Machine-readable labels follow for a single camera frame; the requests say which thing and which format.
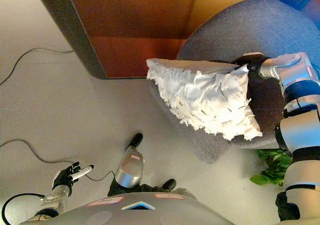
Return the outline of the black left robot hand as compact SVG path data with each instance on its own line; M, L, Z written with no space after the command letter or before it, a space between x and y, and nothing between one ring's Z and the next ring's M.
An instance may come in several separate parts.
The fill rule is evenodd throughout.
M57 186L67 186L69 189L72 188L75 182L81 177L85 176L94 169L94 165L89 165L85 168L80 167L79 162L75 162L68 166L66 169L61 170L53 180L52 188Z

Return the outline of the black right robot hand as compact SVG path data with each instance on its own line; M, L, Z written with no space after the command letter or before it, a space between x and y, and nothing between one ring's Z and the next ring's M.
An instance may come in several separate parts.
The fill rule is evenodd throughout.
M252 52L243 54L232 63L238 65L238 68L246 66L249 71L259 74L262 64L269 58L260 52Z

